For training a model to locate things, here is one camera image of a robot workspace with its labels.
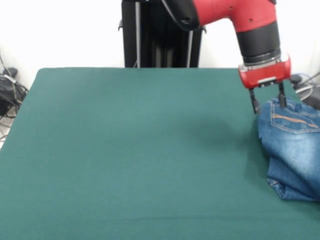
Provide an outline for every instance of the jeans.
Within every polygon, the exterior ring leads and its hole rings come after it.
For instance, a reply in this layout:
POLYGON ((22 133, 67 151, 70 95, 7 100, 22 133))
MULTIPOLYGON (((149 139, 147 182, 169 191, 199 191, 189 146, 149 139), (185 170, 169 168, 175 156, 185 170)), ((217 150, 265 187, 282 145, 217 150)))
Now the jeans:
POLYGON ((290 98, 281 108, 274 98, 257 120, 270 186, 284 200, 320 200, 320 111, 290 98))

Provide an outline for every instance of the black metal stand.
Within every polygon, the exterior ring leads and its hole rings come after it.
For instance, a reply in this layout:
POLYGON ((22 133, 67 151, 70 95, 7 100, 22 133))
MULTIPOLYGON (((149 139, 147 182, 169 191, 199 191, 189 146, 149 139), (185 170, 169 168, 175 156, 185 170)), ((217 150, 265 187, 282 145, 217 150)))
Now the black metal stand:
POLYGON ((202 29, 183 31, 160 0, 122 0, 126 68, 197 68, 202 29))

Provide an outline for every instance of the green cloth surface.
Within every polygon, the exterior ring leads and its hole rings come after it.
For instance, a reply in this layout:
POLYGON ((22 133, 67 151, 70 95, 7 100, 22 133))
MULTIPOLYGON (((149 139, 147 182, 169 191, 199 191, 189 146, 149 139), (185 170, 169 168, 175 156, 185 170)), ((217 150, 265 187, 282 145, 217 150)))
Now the green cloth surface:
POLYGON ((0 239, 318 240, 320 206, 267 166, 236 69, 41 69, 0 152, 0 239))

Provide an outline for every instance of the white background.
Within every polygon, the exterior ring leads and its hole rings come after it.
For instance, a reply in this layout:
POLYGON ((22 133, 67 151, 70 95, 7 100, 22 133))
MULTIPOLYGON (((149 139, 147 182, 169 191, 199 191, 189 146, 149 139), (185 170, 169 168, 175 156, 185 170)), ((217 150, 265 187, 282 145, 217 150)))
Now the white background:
MULTIPOLYGON (((292 71, 320 70, 318 2, 278 0, 281 48, 292 71)), ((30 87, 40 68, 123 67, 123 35, 118 31, 120 0, 1 0, 0 49, 7 66, 19 69, 30 87)), ((242 62, 232 23, 207 26, 201 68, 237 67, 242 62)))

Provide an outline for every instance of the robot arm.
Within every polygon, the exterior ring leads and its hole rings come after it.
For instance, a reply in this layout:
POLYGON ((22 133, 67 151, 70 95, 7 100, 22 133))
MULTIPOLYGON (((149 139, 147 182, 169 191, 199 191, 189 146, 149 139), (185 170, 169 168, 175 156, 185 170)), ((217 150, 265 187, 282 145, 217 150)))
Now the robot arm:
POLYGON ((162 0, 176 23, 186 31, 229 18, 243 58, 239 75, 249 89, 254 113, 259 103, 254 88, 277 83, 279 100, 286 106, 283 80, 291 75, 291 62, 282 57, 276 0, 162 0))

